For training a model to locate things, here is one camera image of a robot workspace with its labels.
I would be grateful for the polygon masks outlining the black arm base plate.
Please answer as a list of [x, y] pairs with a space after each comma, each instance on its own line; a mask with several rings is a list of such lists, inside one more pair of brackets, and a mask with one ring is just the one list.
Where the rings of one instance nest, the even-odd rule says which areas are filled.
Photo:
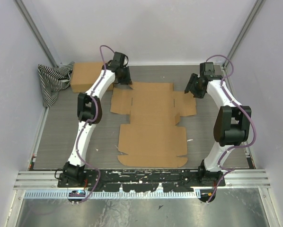
[[225, 185], [222, 171], [202, 173], [195, 169], [106, 169], [86, 170], [86, 180], [81, 187], [59, 184], [59, 188], [94, 187], [95, 192], [154, 192], [162, 186], [163, 192], [193, 192], [195, 187]]

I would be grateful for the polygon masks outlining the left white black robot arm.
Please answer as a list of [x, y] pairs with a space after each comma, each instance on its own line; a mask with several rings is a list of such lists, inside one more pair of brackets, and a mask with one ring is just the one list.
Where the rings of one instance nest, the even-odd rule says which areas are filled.
[[101, 98], [115, 81], [121, 85], [132, 84], [128, 61], [127, 55], [115, 52], [113, 59], [103, 64], [95, 83], [86, 92], [78, 94], [78, 131], [72, 152], [59, 176], [59, 184], [79, 188], [85, 183], [85, 157], [91, 135], [102, 118]]

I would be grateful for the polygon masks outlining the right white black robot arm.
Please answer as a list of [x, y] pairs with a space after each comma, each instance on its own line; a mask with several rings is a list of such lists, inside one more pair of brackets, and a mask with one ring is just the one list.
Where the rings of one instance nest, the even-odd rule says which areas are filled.
[[191, 74], [185, 88], [185, 93], [189, 92], [198, 99], [210, 95], [219, 109], [213, 128], [214, 145], [197, 170], [199, 183], [207, 187], [221, 179], [224, 160], [248, 139], [251, 108], [236, 100], [223, 76], [215, 73], [213, 62], [201, 63], [199, 74]]

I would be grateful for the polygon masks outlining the brown cardboard box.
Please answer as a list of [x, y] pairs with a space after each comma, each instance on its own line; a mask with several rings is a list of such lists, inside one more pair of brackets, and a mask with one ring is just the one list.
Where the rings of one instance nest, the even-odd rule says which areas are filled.
[[100, 76], [102, 66], [102, 62], [75, 63], [71, 77], [73, 93], [86, 93]]

